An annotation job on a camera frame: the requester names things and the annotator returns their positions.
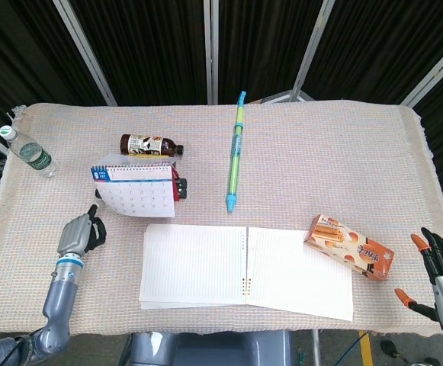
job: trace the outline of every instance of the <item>orange snack box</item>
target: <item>orange snack box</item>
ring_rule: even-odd
[[[322,214],[314,218],[304,242],[377,281],[387,278],[394,258],[392,250]]]

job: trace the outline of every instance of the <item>lined paper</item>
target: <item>lined paper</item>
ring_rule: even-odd
[[[249,228],[246,303],[352,321],[352,270],[305,246],[306,234]]]
[[[145,309],[241,304],[246,228],[150,224],[143,243]]]
[[[144,310],[248,304],[353,320],[352,270],[303,244],[306,231],[150,224]]]

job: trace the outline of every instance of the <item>green bottle label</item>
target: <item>green bottle label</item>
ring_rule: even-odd
[[[42,170],[45,169],[52,162],[52,156],[44,149],[41,150],[40,156],[37,159],[29,162],[28,160],[37,152],[40,145],[37,143],[28,143],[21,148],[20,156],[21,158],[33,169]]]

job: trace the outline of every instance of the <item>woven tablecloth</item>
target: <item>woven tablecloth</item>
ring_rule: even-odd
[[[440,332],[437,323],[406,310],[393,292],[402,287],[417,301],[433,303],[424,265],[409,239],[421,226],[443,235],[443,197],[419,116],[407,107],[353,101],[246,105],[239,201],[229,215],[225,197],[235,119],[234,105],[28,107],[15,125],[45,146],[60,171],[46,179],[13,155],[6,162],[0,186],[0,332],[32,331],[45,323],[41,311],[62,228],[95,201],[89,168],[119,152],[122,133],[183,144],[178,170],[188,180],[188,198],[175,204],[174,219],[98,211],[108,239],[84,258],[72,333]],[[396,253],[386,282],[353,272],[353,322],[251,306],[140,309],[148,223],[307,230],[320,213]]]

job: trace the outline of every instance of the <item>blue pen cap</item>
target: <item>blue pen cap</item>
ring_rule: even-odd
[[[238,106],[239,107],[243,107],[243,103],[245,103],[245,95],[246,95],[246,91],[242,91],[239,95],[238,98]]]
[[[226,196],[226,208],[228,212],[233,212],[236,205],[236,194],[228,194]]]

